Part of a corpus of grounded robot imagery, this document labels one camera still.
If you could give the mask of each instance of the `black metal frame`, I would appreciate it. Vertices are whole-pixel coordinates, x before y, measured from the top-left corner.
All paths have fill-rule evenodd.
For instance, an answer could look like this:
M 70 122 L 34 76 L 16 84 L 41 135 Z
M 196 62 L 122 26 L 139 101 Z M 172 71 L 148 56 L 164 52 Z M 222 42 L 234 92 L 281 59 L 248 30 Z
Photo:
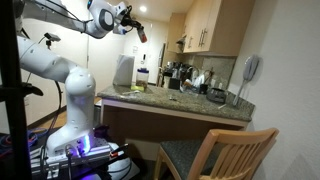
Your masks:
M 32 179 L 13 0 L 1 1 L 0 8 L 4 26 L 0 28 L 0 99 L 5 101 L 7 109 L 15 176 Z

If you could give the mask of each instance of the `bottle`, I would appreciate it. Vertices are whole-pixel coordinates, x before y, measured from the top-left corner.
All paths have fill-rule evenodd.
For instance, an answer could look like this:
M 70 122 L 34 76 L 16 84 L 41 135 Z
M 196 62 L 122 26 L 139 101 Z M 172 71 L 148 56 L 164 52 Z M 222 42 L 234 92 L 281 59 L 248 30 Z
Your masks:
M 149 70 L 140 68 L 137 70 L 136 86 L 142 86 L 144 91 L 147 89 L 149 79 Z

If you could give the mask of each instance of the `paper towel roll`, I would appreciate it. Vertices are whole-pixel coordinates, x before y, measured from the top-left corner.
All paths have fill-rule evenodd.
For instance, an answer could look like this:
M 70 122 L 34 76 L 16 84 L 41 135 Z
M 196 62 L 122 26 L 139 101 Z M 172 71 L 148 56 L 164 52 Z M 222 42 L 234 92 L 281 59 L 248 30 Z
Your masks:
M 119 55 L 116 74 L 113 84 L 119 86 L 131 86 L 134 56 Z

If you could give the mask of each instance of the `granite countertop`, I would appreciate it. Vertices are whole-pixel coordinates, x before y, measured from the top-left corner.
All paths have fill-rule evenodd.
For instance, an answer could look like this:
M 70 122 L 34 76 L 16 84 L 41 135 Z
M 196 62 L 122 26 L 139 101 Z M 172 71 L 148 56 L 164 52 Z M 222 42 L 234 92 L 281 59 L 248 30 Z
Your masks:
M 239 98 L 238 106 L 232 105 L 234 94 L 228 93 L 226 105 L 208 101 L 205 95 L 182 93 L 179 90 L 148 86 L 145 92 L 129 93 L 130 87 L 111 85 L 97 94 L 102 99 L 110 99 L 133 104 L 191 112 L 215 117 L 251 121 L 254 105 Z

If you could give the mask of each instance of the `kitchen counter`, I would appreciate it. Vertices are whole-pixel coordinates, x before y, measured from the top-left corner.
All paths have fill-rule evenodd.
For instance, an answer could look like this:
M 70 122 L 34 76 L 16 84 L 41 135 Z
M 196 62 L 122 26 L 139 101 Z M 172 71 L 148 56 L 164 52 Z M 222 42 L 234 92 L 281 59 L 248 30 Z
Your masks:
M 109 86 L 105 90 L 98 93 L 103 99 L 141 104 L 152 107 L 165 108 L 183 112 L 191 112 L 208 116 L 216 116 L 228 119 L 237 119 L 240 121 L 250 122 L 251 114 L 254 106 L 251 103 L 241 103 L 238 107 L 234 107 L 231 101 L 226 100 L 224 104 L 210 102 L 205 95 L 194 93 L 181 93 L 179 90 L 166 89 L 156 86 L 148 86 L 145 92 L 132 93 L 129 87 L 125 86 Z
M 128 92 L 129 87 L 112 85 L 97 94 L 102 98 L 101 123 L 109 126 L 111 141 L 130 145 L 130 157 L 146 160 L 156 159 L 161 141 L 202 139 L 210 129 L 245 130 L 254 108 L 241 98 L 233 107 L 233 94 L 223 106 L 205 95 L 156 86 Z

